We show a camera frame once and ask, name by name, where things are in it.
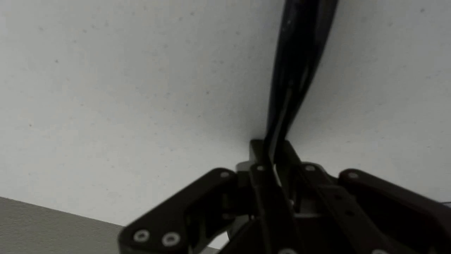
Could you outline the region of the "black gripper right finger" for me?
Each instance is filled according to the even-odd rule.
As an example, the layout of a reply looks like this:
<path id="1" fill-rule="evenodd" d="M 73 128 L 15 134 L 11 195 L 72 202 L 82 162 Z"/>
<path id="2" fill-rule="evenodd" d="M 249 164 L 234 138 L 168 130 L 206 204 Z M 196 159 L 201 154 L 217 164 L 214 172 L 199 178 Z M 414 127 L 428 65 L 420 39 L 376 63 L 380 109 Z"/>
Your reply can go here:
<path id="1" fill-rule="evenodd" d="M 321 223 L 320 236 L 311 234 L 310 244 L 320 248 L 330 238 L 342 244 L 342 254 L 372 254 L 376 226 L 335 178 L 320 165 L 302 162 L 287 141 L 276 152 L 276 169 L 296 214 L 310 226 Z"/>

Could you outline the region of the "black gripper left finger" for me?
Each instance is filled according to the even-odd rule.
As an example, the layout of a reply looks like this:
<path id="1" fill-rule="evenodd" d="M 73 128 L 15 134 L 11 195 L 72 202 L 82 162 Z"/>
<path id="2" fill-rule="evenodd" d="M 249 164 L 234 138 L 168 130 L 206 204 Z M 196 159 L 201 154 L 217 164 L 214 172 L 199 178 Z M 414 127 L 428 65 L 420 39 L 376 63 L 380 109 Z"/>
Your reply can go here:
<path id="1" fill-rule="evenodd" d="M 249 180 L 255 195 L 265 254 L 300 254 L 290 204 L 278 183 L 268 151 L 261 140 L 252 140 Z"/>

